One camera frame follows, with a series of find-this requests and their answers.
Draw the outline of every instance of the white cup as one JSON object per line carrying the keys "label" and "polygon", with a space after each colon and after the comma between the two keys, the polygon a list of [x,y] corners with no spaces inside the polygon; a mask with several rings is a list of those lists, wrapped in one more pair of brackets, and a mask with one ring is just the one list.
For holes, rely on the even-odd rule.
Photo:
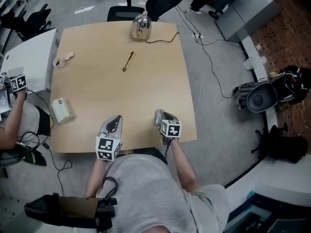
{"label": "white cup", "polygon": [[56,57],[53,60],[53,66],[58,67],[58,68],[63,68],[64,67],[64,60],[59,58],[59,57]]}

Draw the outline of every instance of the hand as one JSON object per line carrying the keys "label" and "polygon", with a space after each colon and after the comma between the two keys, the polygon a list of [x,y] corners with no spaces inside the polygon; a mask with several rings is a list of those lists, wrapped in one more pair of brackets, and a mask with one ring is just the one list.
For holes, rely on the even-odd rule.
{"label": "hand", "polygon": [[26,90],[23,89],[23,90],[17,91],[17,92],[16,92],[16,96],[17,96],[18,98],[25,99],[25,97],[26,97]]}

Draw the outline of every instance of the shoe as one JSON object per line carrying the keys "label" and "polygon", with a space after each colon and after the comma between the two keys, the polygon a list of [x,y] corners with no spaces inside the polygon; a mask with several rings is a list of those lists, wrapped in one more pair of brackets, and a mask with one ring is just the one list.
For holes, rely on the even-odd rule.
{"label": "shoe", "polygon": [[197,15],[201,15],[201,14],[202,14],[201,11],[194,11],[194,10],[192,10],[191,7],[189,7],[189,10],[190,10],[192,13],[195,13],[195,14],[197,14]]}
{"label": "shoe", "polygon": [[209,11],[208,14],[213,17],[215,20],[219,19],[219,16],[217,15],[217,12]]}

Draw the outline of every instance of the gray floor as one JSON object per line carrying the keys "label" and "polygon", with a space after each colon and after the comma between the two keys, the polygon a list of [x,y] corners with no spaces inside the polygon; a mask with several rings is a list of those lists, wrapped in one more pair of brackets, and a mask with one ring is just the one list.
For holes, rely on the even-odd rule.
{"label": "gray floor", "polygon": [[[138,6],[140,1],[147,0],[132,0],[132,5]],[[191,1],[183,0],[180,4],[181,9],[188,9]],[[52,26],[59,29],[60,37],[65,28],[106,21],[109,8],[118,5],[119,2],[126,2],[126,0],[32,0],[30,10],[37,11],[47,3],[52,9],[49,19],[52,21]],[[94,5],[95,7],[90,11],[74,13],[84,6]],[[205,6],[202,10],[201,16],[190,12],[187,15],[204,36],[204,42],[222,39],[214,20],[207,14],[209,8]],[[161,16],[161,19],[165,22],[185,25],[175,9]],[[200,85],[209,58],[203,52],[202,46],[194,41],[189,29],[184,27],[178,29],[189,75],[193,107],[196,111]],[[14,46],[19,43],[20,40],[17,38]],[[205,46],[205,49],[212,58],[213,69],[219,77],[225,96],[229,96],[234,87],[252,80],[251,73],[242,67],[244,55],[240,48],[218,41]],[[234,98],[224,99],[210,66],[207,68],[202,85],[196,127],[198,140],[182,146],[201,184],[226,184],[257,160],[256,155],[252,155],[250,150],[258,144],[254,131],[263,127],[262,117],[249,111],[238,111]],[[50,153],[43,147],[39,150],[46,158],[48,166],[44,168],[19,163],[9,167],[7,170],[9,179],[0,181],[7,194],[31,200],[52,192],[61,193],[57,171],[52,165]],[[64,170],[59,175],[65,194],[79,196],[84,192],[95,154],[55,155],[58,167],[62,167],[66,159],[72,161],[73,168]],[[176,177],[173,161],[170,162],[169,167]]]}

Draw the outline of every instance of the human arm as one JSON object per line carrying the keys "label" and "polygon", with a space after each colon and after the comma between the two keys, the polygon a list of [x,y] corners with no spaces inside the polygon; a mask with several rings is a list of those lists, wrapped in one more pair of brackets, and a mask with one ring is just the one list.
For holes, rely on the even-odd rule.
{"label": "human arm", "polygon": [[200,187],[192,166],[187,160],[183,150],[180,147],[178,140],[175,138],[171,142],[171,148],[174,155],[177,175],[182,188],[187,192],[192,192]]}
{"label": "human arm", "polygon": [[14,107],[6,119],[4,127],[0,127],[0,149],[2,150],[10,150],[15,146],[15,142],[17,141],[18,137],[25,96],[25,90],[17,92],[17,98]]}
{"label": "human arm", "polygon": [[96,159],[93,171],[88,180],[86,187],[86,198],[94,198],[96,192],[104,184],[104,179],[106,177],[106,162],[103,160]]}

